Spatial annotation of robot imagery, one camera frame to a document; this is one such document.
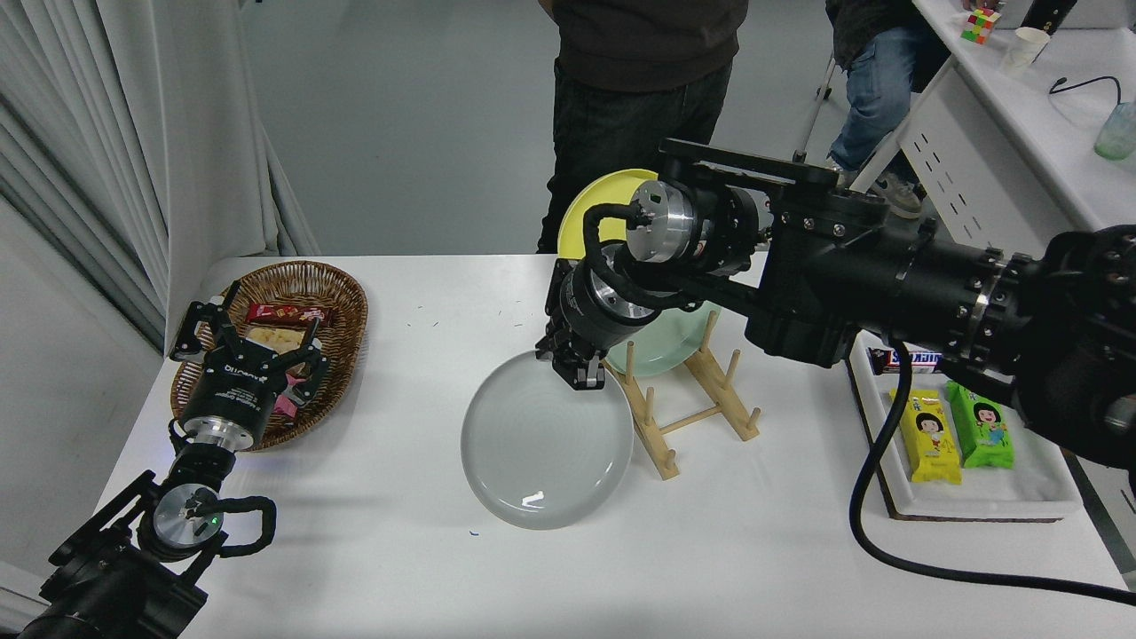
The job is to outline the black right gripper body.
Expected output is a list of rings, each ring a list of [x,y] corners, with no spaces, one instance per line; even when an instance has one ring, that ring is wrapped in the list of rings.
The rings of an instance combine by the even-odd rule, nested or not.
[[[608,351],[627,340],[627,320],[600,302],[599,283],[587,265],[556,262],[548,288],[548,322],[563,322],[571,327],[573,351],[585,357]]]

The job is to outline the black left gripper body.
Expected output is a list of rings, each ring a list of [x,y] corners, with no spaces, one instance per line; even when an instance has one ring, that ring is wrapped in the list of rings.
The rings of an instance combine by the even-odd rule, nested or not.
[[[264,360],[208,356],[181,425],[194,442],[264,441],[273,406],[287,385],[287,374]]]

